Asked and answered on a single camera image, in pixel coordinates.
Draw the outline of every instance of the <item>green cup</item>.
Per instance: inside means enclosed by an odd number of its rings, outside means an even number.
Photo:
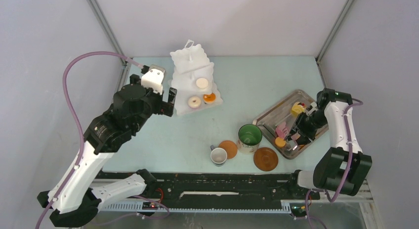
[[[254,124],[245,124],[239,130],[239,151],[245,154],[254,153],[262,141],[262,131]]]

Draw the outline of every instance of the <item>white mug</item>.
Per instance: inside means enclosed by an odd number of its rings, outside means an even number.
[[[211,146],[211,161],[216,166],[224,165],[225,161],[227,160],[227,152],[223,148],[214,148]]]

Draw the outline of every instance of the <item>cup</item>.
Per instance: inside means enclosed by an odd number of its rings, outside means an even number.
[[[222,166],[224,165],[225,161],[227,160],[227,152],[226,150],[222,148],[214,148],[214,146],[211,145],[211,161],[216,166]]]
[[[245,124],[239,130],[239,151],[244,154],[254,153],[262,141],[262,131],[254,124]]]

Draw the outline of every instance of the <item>silver baking tray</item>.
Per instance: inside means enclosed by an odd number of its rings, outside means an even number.
[[[277,102],[274,106],[269,108],[260,114],[256,119],[253,120],[253,124],[259,127],[262,131],[263,136],[269,140],[269,142],[287,159],[294,159],[300,153],[302,153],[308,145],[297,146],[293,149],[290,144],[286,144],[284,147],[280,148],[275,145],[275,139],[277,137],[275,133],[276,126],[285,122],[286,127],[291,129],[295,117],[291,115],[291,108],[296,102],[304,103],[306,107],[310,106],[315,100],[311,98],[303,90],[297,89],[286,96],[281,101]],[[317,130],[316,139],[323,135],[328,130],[328,126],[325,125],[322,128]]]

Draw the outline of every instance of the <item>gray wall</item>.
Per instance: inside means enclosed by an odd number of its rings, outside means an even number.
[[[365,102],[358,141],[386,228],[419,228],[419,0],[356,0],[322,64],[329,87]]]
[[[63,71],[78,55],[112,48],[85,0],[0,0],[0,47],[0,228],[34,228],[37,194],[54,187],[79,146]],[[70,71],[84,128],[109,106],[119,68],[117,58],[94,57]],[[52,228],[48,218],[41,228]]]

